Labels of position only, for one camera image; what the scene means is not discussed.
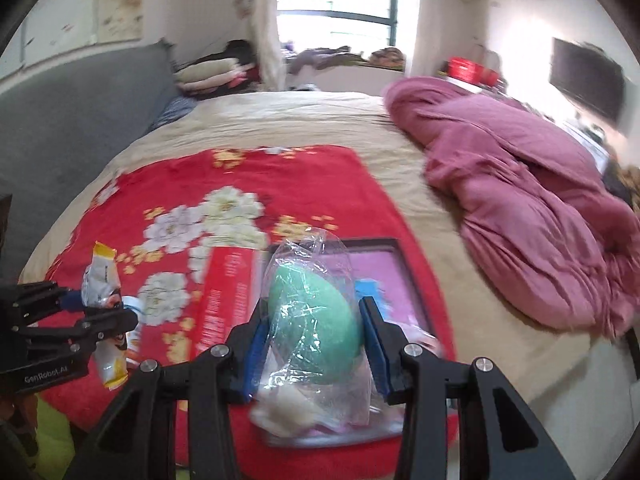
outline beige bed sheet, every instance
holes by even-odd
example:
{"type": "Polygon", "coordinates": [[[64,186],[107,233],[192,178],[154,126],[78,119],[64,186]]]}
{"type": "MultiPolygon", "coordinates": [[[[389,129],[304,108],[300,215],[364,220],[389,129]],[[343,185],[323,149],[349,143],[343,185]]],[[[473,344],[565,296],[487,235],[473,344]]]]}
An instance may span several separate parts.
{"type": "Polygon", "coordinates": [[[56,221],[32,254],[22,280],[44,277],[92,197],[118,174],[207,148],[310,144],[355,150],[402,212],[440,282],[459,360],[491,358],[529,401],[586,355],[592,345],[588,334],[543,330],[496,296],[466,252],[455,215],[426,185],[422,150],[396,129],[380,98],[364,94],[242,94],[199,104],[185,118],[116,156],[56,221]]]}

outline window frame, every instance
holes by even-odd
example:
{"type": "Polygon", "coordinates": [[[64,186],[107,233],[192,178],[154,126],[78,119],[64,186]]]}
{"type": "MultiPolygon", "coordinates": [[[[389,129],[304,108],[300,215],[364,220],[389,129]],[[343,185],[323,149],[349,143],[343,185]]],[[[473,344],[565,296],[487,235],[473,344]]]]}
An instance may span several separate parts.
{"type": "Polygon", "coordinates": [[[283,9],[278,10],[278,15],[292,14],[297,16],[327,16],[329,18],[343,18],[345,20],[357,20],[358,22],[379,23],[389,27],[389,46],[396,46],[396,34],[398,32],[398,0],[391,0],[389,5],[389,17],[360,14],[358,12],[344,12],[341,10],[308,10],[308,9],[283,9]]]}

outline white curtain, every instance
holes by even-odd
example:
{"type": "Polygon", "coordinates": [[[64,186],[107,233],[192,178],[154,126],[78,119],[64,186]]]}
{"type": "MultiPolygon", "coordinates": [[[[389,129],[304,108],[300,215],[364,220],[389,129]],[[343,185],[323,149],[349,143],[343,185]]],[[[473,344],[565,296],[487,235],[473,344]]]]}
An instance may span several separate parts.
{"type": "Polygon", "coordinates": [[[396,45],[407,57],[406,75],[433,75],[442,62],[442,2],[398,0],[396,45]]]}
{"type": "Polygon", "coordinates": [[[250,7],[250,39],[260,63],[264,89],[284,90],[286,69],[278,36],[278,0],[251,0],[250,7]]]}

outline green egg-shaped object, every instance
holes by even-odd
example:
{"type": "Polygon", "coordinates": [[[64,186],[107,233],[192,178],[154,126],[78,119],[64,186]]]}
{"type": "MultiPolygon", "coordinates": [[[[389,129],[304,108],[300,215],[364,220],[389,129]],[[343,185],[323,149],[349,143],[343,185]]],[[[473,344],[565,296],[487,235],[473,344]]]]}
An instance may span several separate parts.
{"type": "Polygon", "coordinates": [[[278,266],[269,290],[277,357],[303,381],[343,380],[360,355],[362,329],[340,291],[294,263],[278,266]]]}

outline metal screw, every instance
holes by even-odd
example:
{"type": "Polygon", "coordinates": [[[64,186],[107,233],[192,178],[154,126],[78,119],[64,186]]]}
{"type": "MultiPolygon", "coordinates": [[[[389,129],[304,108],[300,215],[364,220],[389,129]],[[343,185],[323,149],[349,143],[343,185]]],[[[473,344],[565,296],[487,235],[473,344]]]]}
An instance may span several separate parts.
{"type": "Polygon", "coordinates": [[[213,357],[224,357],[229,353],[229,347],[227,345],[215,345],[211,348],[211,355],[213,357]]]}
{"type": "Polygon", "coordinates": [[[404,353],[411,357],[418,357],[422,353],[422,347],[416,343],[409,343],[404,347],[404,353]]]}
{"type": "Polygon", "coordinates": [[[481,357],[476,361],[476,368],[481,372],[490,372],[494,369],[494,364],[486,357],[481,357]]]}
{"type": "Polygon", "coordinates": [[[154,359],[146,359],[140,365],[140,369],[143,372],[153,372],[156,368],[158,368],[158,361],[154,359]]]}

